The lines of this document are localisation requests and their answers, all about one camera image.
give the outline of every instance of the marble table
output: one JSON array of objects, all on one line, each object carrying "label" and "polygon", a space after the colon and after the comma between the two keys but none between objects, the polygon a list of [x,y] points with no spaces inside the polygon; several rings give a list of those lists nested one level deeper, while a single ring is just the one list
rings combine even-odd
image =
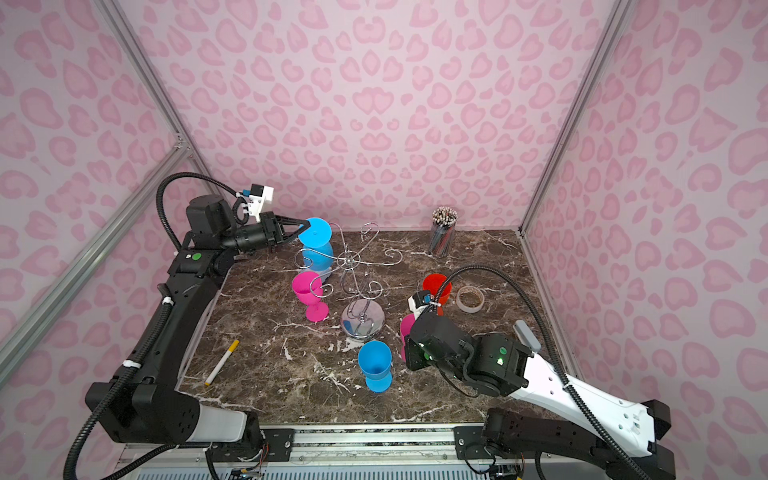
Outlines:
[{"label": "marble table", "polygon": [[[354,247],[359,233],[346,234]],[[290,288],[298,269],[293,263],[299,244],[279,253],[262,253],[236,264],[230,271],[217,305],[200,338],[179,390],[204,404],[256,410],[263,424],[280,423],[389,423],[481,422],[491,407],[527,415],[554,418],[554,414],[526,402],[481,396],[469,399],[447,385],[434,368],[410,372],[399,358],[400,320],[409,313],[407,298],[421,289],[430,273],[449,273],[469,263],[496,266],[515,278],[543,313],[534,280],[515,232],[510,230],[457,232],[449,257],[435,259],[424,253],[429,232],[381,232],[364,253],[367,261],[385,261],[384,250],[403,252],[396,266],[372,269],[384,287],[378,299],[385,325],[377,339],[392,348],[392,387],[370,392],[357,366],[359,347],[347,341],[339,327],[342,309],[350,297],[341,293],[338,273],[328,281],[336,293],[326,299],[329,318],[312,324],[305,306]],[[332,238],[340,251],[337,233]],[[464,285],[483,290],[481,312],[463,313],[455,293]],[[482,271],[462,274],[453,284],[445,315],[470,334],[502,332],[514,336],[512,326],[524,319],[541,340],[533,317],[517,294],[501,279]],[[240,346],[211,386],[204,380],[223,352],[235,340]]]}]

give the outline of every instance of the wire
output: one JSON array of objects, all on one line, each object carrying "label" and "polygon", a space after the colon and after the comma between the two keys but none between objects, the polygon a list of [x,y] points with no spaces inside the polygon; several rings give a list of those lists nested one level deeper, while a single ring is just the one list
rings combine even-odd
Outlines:
[{"label": "wire", "polygon": [[[545,348],[547,349],[547,353],[549,353],[549,358],[552,362],[554,372],[558,375],[558,378],[563,383],[563,390],[571,395],[571,398],[581,410],[581,413],[584,414],[584,417],[586,417],[590,425],[592,425],[592,428],[594,428],[598,435],[608,445],[614,455],[616,455],[620,461],[622,461],[632,472],[634,472],[638,478],[641,480],[651,480],[650,476],[648,476],[648,474],[624,451],[624,449],[621,448],[621,445],[616,443],[616,440],[614,440],[611,434],[608,433],[605,427],[603,427],[597,417],[594,416],[594,413],[592,413],[587,404],[584,403],[584,400],[578,394],[576,388],[573,385],[569,385],[570,381],[568,380],[568,374],[565,373],[565,368],[563,367],[563,362],[560,359],[560,356],[554,350],[554,342],[552,340],[551,334],[549,333],[549,328],[545,325],[545,322],[541,318],[538,310],[536,310],[536,305],[534,305],[531,301],[531,297],[529,297],[528,294],[525,293],[525,291],[522,289],[522,287],[520,287],[520,285],[515,282],[509,275],[502,272],[501,270],[494,268],[493,266],[488,265],[475,264],[462,266],[448,275],[448,277],[443,281],[442,285],[438,289],[435,296],[440,298],[443,290],[448,286],[449,283],[451,283],[451,280],[469,270],[485,270],[487,272],[491,272],[499,278],[503,279],[506,283],[509,284],[509,286],[512,287],[515,292],[517,292],[517,294],[523,300],[523,303],[525,303],[525,306],[531,312],[531,315],[533,315],[534,319],[536,320],[538,328],[541,330],[541,337],[544,339]],[[427,306],[427,310],[430,312],[435,312],[437,307],[430,304]]]},{"label": "wire", "polygon": [[544,472],[541,470],[541,452],[536,452],[534,462],[536,464],[536,475],[538,475],[538,480],[547,480],[547,477],[544,476]]},{"label": "wire", "polygon": [[261,464],[264,463],[264,459],[270,454],[270,444],[264,440],[264,445],[261,450],[261,458],[259,458],[259,475],[261,475]]},{"label": "wire", "polygon": [[481,445],[479,443],[470,443],[466,447],[464,447],[464,463],[467,464],[470,470],[472,470],[476,475],[485,475],[486,473],[491,471],[491,468],[493,468],[496,465],[496,455],[493,455],[488,452],[488,450],[485,450],[485,453],[488,453],[491,457],[493,457],[493,462],[488,465],[488,468],[483,472],[481,470],[475,470],[475,467],[470,465],[469,459],[467,458],[467,450],[469,450],[469,447],[474,447],[475,445]]},{"label": "wire", "polygon": [[246,202],[245,198],[238,197],[237,200],[235,200],[235,203],[232,204],[232,214],[235,216],[235,221],[237,222],[238,225],[245,225],[246,223],[248,223],[248,219],[250,218],[250,215],[248,214],[248,209],[247,208],[243,209],[243,219],[242,220],[240,219],[240,214],[237,211],[237,209],[240,207],[240,205],[247,204],[247,203],[248,202]]},{"label": "wire", "polygon": [[[167,285],[165,285],[165,283],[158,285],[157,289],[160,290],[163,298],[170,296],[170,290],[168,289]],[[157,338],[163,332],[163,328],[165,327],[165,323],[168,321],[168,317],[170,317],[170,310],[172,308],[173,307],[170,303],[161,303],[161,310],[157,317],[157,322],[154,324],[154,327],[150,331],[147,339],[141,344],[141,346],[136,349],[136,353],[128,358],[129,360],[133,360],[136,363],[144,362],[144,359],[147,357],[147,354],[152,348],[152,345],[157,341]],[[67,458],[64,462],[64,471],[62,473],[64,480],[78,480],[76,469],[78,465],[78,458],[80,458],[80,452],[82,452],[85,441],[88,439],[91,431],[93,431],[99,418],[104,414],[104,412],[107,411],[109,405],[111,405],[111,403],[118,397],[121,390],[127,385],[127,383],[134,378],[138,370],[139,368],[135,366],[125,367],[125,370],[112,384],[112,387],[110,387],[107,394],[104,395],[104,398],[101,399],[98,405],[96,405],[96,407],[93,409],[91,416],[89,416],[85,421],[82,428],[80,429],[80,432],[74,437],[74,441],[72,442],[72,446],[70,447],[69,453],[67,454]],[[127,475],[128,472],[136,469],[142,463],[149,461],[151,458],[161,454],[162,452],[165,452],[166,450],[172,449],[175,446],[176,445],[162,445],[161,447],[152,450],[151,452],[147,453],[141,458],[138,458],[130,465],[123,467],[121,470],[118,470],[112,475],[104,477],[103,480],[116,480],[117,478],[123,477]]]},{"label": "wire", "polygon": [[171,174],[165,177],[163,181],[160,182],[160,185],[157,186],[157,193],[155,194],[154,202],[155,202],[155,207],[157,208],[157,216],[160,218],[160,223],[163,224],[165,233],[168,234],[168,237],[170,238],[170,241],[174,244],[174,247],[176,248],[177,252],[181,251],[181,242],[179,242],[179,239],[176,237],[174,230],[170,228],[170,223],[168,223],[168,219],[165,216],[165,206],[163,205],[163,194],[165,193],[165,189],[168,186],[168,184],[174,180],[178,180],[179,178],[197,178],[200,180],[205,180],[206,182],[211,182],[212,184],[223,188],[224,190],[232,194],[234,197],[237,196],[237,192],[232,187],[222,184],[215,178],[208,177],[207,175],[202,175],[195,172],[179,172],[177,174]]},{"label": "wire", "polygon": [[464,362],[464,365],[462,366],[462,372],[464,373],[464,378],[465,379],[470,379],[471,381],[473,381],[475,383],[478,383],[478,384],[479,383],[483,383],[483,384],[485,384],[485,388],[486,389],[494,390],[495,395],[493,395],[493,396],[501,396],[502,393],[498,391],[498,388],[496,388],[496,386],[493,386],[493,385],[491,385],[488,382],[480,382],[478,380],[473,379],[471,376],[469,376],[469,372],[467,372],[467,365],[469,365],[469,363],[472,361],[472,359],[475,358],[475,347],[472,346],[472,344],[470,344],[470,343],[462,343],[462,346],[469,351],[469,357],[467,358],[467,361]]},{"label": "wire", "polygon": [[210,473],[211,480],[221,480],[219,474],[216,473],[216,469],[214,468],[214,457],[210,449],[211,447],[205,449],[205,463],[208,465],[208,473]]},{"label": "wire", "polygon": [[454,389],[456,392],[459,392],[459,393],[461,393],[463,396],[465,396],[465,397],[469,397],[470,399],[476,399],[476,398],[478,398],[478,397],[480,396],[480,393],[479,393],[479,392],[477,392],[475,395],[469,395],[467,392],[465,392],[464,390],[461,390],[461,389],[460,389],[458,386],[456,386],[456,384],[455,384],[454,382],[451,382],[451,380],[449,380],[449,379],[448,379],[448,376],[445,374],[445,372],[443,372],[443,371],[442,371],[440,368],[437,368],[437,371],[438,371],[438,372],[440,372],[440,375],[442,375],[442,378],[443,378],[443,379],[444,379],[444,380],[445,380],[445,381],[446,381],[446,382],[447,382],[447,383],[448,383],[450,386],[452,386],[452,387],[453,387],[453,389]]}]

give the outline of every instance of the pink cup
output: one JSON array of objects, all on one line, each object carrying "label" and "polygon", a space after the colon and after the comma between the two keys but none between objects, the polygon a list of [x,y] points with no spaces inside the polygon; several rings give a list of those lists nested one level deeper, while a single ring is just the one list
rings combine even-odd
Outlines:
[{"label": "pink cup", "polygon": [[316,279],[318,276],[317,272],[311,271],[299,273],[293,278],[293,282],[290,284],[296,297],[304,305],[314,305],[315,303],[318,303],[320,298],[317,295],[323,295],[323,282],[320,280],[317,280],[312,284],[314,293],[310,291],[312,280]]},{"label": "pink cup", "polygon": [[402,322],[400,322],[400,340],[402,341],[400,358],[403,362],[406,360],[406,336],[411,333],[411,328],[413,328],[414,323],[416,323],[416,316],[413,313],[406,316],[402,319]]},{"label": "pink cup", "polygon": [[328,305],[321,302],[321,299],[317,296],[323,295],[323,281],[319,278],[317,272],[299,273],[293,278],[293,282],[290,285],[299,301],[308,306],[306,308],[307,320],[317,323],[328,318]]}]

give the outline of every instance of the wall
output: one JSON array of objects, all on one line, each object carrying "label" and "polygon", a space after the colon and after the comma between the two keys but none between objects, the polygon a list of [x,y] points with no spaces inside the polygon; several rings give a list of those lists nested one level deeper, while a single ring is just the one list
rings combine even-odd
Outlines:
[{"label": "wall", "polygon": [[589,382],[678,478],[768,476],[768,4],[643,0],[531,243]]},{"label": "wall", "polygon": [[213,171],[345,227],[516,227],[612,0],[121,3]]},{"label": "wall", "polygon": [[0,6],[0,345],[170,149],[88,0]]},{"label": "wall", "polygon": [[[192,179],[176,180],[166,190],[166,211],[178,236],[189,227],[189,200],[205,193]],[[173,257],[153,202],[0,391],[0,478],[61,477],[69,446],[90,414],[88,387],[108,381],[134,348],[160,300],[155,285],[167,279]],[[111,473],[121,451],[97,426],[78,476]]]}]

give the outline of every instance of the marker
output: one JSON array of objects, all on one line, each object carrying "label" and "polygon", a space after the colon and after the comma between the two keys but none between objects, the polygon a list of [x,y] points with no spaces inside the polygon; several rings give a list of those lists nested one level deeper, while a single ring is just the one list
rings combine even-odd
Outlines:
[{"label": "marker", "polygon": [[216,378],[216,375],[219,374],[219,371],[221,370],[221,367],[224,366],[224,362],[226,362],[227,359],[230,358],[230,355],[232,355],[232,352],[235,351],[235,349],[237,348],[238,345],[240,345],[240,341],[239,340],[235,340],[234,342],[232,342],[232,345],[230,345],[230,348],[228,348],[227,351],[224,352],[224,356],[221,357],[221,360],[219,360],[219,362],[216,364],[216,368],[213,370],[213,372],[210,373],[208,378],[205,379],[205,385],[206,386],[209,386],[211,384],[211,382],[213,382],[213,380]]}]

